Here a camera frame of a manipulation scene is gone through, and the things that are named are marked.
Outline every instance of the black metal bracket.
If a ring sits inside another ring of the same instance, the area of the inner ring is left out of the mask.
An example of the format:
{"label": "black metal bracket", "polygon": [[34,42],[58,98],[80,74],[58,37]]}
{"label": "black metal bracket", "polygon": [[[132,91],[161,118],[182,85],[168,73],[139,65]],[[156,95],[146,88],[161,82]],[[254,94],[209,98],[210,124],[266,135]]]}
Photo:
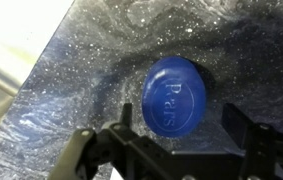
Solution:
{"label": "black metal bracket", "polygon": [[226,104],[222,125],[246,150],[244,157],[227,153],[171,154],[130,128],[132,105],[125,104],[120,121],[100,133],[77,130],[50,173],[50,180],[92,179],[99,165],[110,162],[124,179],[274,179],[283,167],[283,134],[267,124],[255,124],[232,104]]}

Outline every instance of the soap bar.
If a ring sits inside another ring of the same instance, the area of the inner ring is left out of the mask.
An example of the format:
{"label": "soap bar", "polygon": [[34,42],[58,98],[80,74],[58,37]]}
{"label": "soap bar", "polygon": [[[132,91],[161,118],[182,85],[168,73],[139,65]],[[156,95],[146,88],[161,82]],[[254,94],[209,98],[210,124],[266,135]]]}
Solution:
{"label": "soap bar", "polygon": [[156,134],[179,137],[190,133],[205,109],[205,87],[195,65],[182,57],[166,57],[147,74],[142,114]]}

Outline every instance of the blue soap bar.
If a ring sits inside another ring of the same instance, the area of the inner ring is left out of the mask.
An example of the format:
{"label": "blue soap bar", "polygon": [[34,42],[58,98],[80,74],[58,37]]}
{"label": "blue soap bar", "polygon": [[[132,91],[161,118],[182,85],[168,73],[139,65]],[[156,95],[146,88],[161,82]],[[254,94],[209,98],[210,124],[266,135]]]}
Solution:
{"label": "blue soap bar", "polygon": [[205,109],[204,83],[188,60],[173,56],[155,63],[144,82],[142,114],[150,129],[160,136],[190,133]]}

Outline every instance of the speckled gray countertop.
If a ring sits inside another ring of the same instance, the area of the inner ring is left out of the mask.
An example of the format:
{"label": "speckled gray countertop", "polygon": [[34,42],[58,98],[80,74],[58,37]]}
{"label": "speckled gray countertop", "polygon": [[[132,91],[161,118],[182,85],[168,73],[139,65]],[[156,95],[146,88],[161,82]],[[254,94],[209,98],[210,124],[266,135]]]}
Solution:
{"label": "speckled gray countertop", "polygon": [[[147,70],[169,55],[206,76],[205,116],[179,139],[157,137],[140,113]],[[133,130],[167,150],[235,150],[225,102],[283,132],[283,0],[76,0],[0,125],[0,179],[46,178],[75,129],[100,130],[125,102]]]}

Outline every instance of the countertop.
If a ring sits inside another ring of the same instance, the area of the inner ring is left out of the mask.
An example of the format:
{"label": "countertop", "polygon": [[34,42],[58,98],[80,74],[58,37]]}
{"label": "countertop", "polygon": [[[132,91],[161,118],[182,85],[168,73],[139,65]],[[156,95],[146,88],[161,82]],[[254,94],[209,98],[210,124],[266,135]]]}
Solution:
{"label": "countertop", "polygon": [[[189,135],[153,134],[140,109],[142,84],[161,57],[202,71],[207,106]],[[283,1],[76,0],[0,125],[0,179],[44,179],[71,133],[119,118],[167,150],[235,151],[222,105],[283,132]],[[108,179],[103,167],[98,179]]]}

